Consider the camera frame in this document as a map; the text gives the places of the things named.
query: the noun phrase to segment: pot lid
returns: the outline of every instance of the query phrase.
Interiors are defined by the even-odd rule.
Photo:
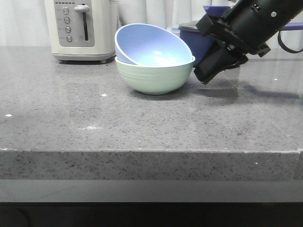
[[[194,20],[188,23],[184,24],[179,24],[179,28],[184,28],[184,29],[191,29],[191,30],[198,30],[196,24],[198,23],[199,20]]]

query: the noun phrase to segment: green bowl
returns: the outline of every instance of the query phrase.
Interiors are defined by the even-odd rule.
[[[116,65],[122,79],[133,89],[149,95],[162,95],[181,87],[193,69],[191,62],[177,66],[139,66],[119,61]]]

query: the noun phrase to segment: light blue bowl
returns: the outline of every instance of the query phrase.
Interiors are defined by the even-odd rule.
[[[148,24],[129,24],[115,35],[117,59],[142,66],[175,66],[192,62],[187,44],[171,32]]]

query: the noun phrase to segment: toaster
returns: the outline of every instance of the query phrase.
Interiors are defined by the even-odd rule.
[[[106,62],[115,55],[116,0],[45,0],[53,56]]]

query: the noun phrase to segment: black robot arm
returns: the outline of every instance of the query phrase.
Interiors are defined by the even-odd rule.
[[[303,0],[239,0],[221,17],[204,15],[197,23],[202,35],[216,42],[194,70],[207,84],[220,71],[247,62],[246,54],[263,57],[266,41],[303,11]]]

